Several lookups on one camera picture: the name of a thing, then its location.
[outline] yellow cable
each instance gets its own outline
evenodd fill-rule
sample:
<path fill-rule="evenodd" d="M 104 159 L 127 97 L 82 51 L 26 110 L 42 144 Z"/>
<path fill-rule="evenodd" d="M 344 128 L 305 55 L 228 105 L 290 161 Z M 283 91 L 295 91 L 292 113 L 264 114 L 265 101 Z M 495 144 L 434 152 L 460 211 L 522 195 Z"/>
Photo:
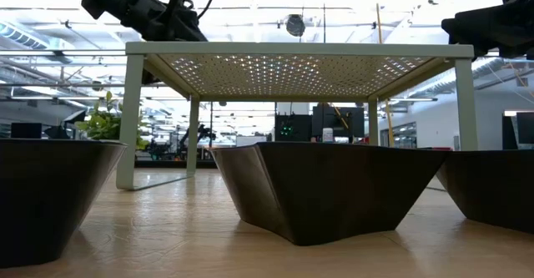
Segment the yellow cable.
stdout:
<path fill-rule="evenodd" d="M 523 79 L 519 76 L 519 74 L 517 74 L 517 71 L 514 68 L 514 66 L 511 64 L 510 61 L 508 61 L 508 63 L 510 64 L 511 69 L 514 71 L 514 74 L 516 75 L 516 77 L 519 80 L 519 82 L 521 82 L 521 84 L 523 84 L 523 87 L 526 88 L 526 91 L 528 91 L 528 93 L 531 94 L 531 96 L 534 98 L 534 94 L 532 93 L 532 91 L 528 90 L 528 86 L 526 86 L 525 82 L 523 82 Z"/>
<path fill-rule="evenodd" d="M 393 148 L 395 146 L 395 142 L 393 141 L 393 127 L 391 124 L 390 100 L 389 99 L 385 101 L 385 112 L 387 113 L 387 125 L 388 125 L 388 135 L 390 137 L 390 148 Z"/>
<path fill-rule="evenodd" d="M 380 4 L 376 0 L 376 18 L 378 19 L 378 43 L 382 44 L 382 23 L 380 22 Z"/>

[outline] ceiling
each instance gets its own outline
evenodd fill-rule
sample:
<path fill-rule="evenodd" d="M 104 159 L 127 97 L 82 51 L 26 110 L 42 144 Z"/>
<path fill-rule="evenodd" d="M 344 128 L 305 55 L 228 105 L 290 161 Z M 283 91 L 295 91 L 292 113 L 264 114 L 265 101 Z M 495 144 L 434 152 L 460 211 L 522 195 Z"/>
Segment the ceiling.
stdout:
<path fill-rule="evenodd" d="M 193 2 L 196 10 L 200 11 L 208 0 Z M 375 2 L 214 0 L 200 21 L 200 28 L 209 41 L 219 42 L 378 43 L 379 29 L 373 26 L 378 22 Z M 501 0 L 379 0 L 382 39 L 384 43 L 447 43 L 447 34 L 441 29 L 443 18 L 500 3 Z M 290 14 L 299 14 L 306 22 L 305 34 L 301 38 L 293 37 L 285 30 L 285 21 Z M 118 19 L 107 13 L 98 20 L 91 18 L 80 7 L 80 0 L 0 0 L 0 35 L 2 24 L 54 49 L 121 50 L 126 42 L 141 40 L 138 33 L 121 26 Z M 28 46 L 0 36 L 0 49 L 17 48 L 28 49 Z M 123 56 L 70 58 L 69 65 L 50 58 L 10 59 L 42 73 L 41 78 L 28 76 L 39 83 L 66 81 L 87 84 L 98 81 L 121 84 L 124 81 L 126 59 Z M 78 95 L 102 95 L 91 88 L 59 90 L 66 94 L 76 91 Z M 123 92 L 120 87 L 109 90 L 116 96 Z M 164 116 L 161 124 L 188 125 L 189 104 L 177 100 L 180 97 L 172 89 L 143 88 L 142 96 L 173 97 L 173 100 L 153 100 L 144 107 L 148 114 Z M 88 104 L 88 101 L 78 101 L 78 104 Z M 268 131 L 270 129 L 267 128 L 274 125 L 274 104 L 229 103 L 220 107 L 215 103 L 214 107 L 215 115 L 219 116 L 215 121 L 221 130 L 239 129 L 249 134 Z M 201 110 L 202 121 L 208 119 L 209 108 L 207 104 Z"/>

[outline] robotic arm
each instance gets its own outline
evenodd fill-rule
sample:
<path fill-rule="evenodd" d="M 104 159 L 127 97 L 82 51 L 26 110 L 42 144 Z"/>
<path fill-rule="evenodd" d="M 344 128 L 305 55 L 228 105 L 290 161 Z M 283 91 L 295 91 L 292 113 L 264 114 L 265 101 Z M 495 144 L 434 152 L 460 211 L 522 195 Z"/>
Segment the robotic arm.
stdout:
<path fill-rule="evenodd" d="M 109 12 L 148 41 L 207 41 L 199 16 L 186 2 L 190 0 L 82 0 L 82 6 L 95 19 Z"/>
<path fill-rule="evenodd" d="M 186 7 L 189 0 L 82 0 L 82 6 L 96 19 L 104 12 L 118 18 L 125 27 L 141 33 L 148 41 L 207 41 L 199 30 L 197 13 Z M 501 57 L 526 54 L 534 59 L 534 0 L 503 0 L 504 4 L 458 13 L 441 27 L 449 43 L 472 44 L 477 57 L 499 48 Z"/>
<path fill-rule="evenodd" d="M 499 48 L 499 56 L 534 59 L 534 0 L 502 0 L 501 6 L 460 12 L 445 19 L 449 44 L 472 44 L 476 57 Z"/>

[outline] ceiling duct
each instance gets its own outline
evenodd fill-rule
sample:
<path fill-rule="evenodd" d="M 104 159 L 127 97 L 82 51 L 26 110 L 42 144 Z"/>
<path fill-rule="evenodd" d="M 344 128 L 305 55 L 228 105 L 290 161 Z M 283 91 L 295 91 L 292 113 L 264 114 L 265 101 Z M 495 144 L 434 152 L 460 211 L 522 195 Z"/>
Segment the ceiling duct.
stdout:
<path fill-rule="evenodd" d="M 74 46 L 63 39 L 47 37 L 35 32 L 28 31 L 26 28 L 19 27 L 17 24 L 0 21 L 0 36 L 10 39 L 16 43 L 30 49 L 55 49 L 64 50 L 72 49 Z M 53 61 L 61 63 L 71 63 L 72 60 L 65 57 L 50 57 Z"/>
<path fill-rule="evenodd" d="M 502 58 L 493 58 L 489 62 L 487 62 L 486 59 L 475 61 L 472 65 L 473 80 L 484 77 L 492 72 L 497 72 L 501 70 L 504 65 L 505 63 Z M 444 73 L 435 76 L 429 80 L 428 83 L 424 83 L 419 88 L 410 91 L 408 97 L 420 98 L 429 94 L 435 96 L 437 94 L 450 93 L 455 88 L 456 76 L 454 74 L 454 69 L 449 69 Z"/>

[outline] wooden floor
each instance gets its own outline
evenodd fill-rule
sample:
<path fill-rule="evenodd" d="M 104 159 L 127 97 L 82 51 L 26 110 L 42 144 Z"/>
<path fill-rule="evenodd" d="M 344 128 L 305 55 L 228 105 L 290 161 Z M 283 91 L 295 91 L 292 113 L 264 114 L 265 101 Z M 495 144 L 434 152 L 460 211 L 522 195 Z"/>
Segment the wooden floor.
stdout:
<path fill-rule="evenodd" d="M 219 172 L 200 170 L 139 192 L 112 177 L 60 260 L 0 277 L 534 277 L 534 235 L 426 190 L 396 231 L 297 247 L 239 221 Z"/>

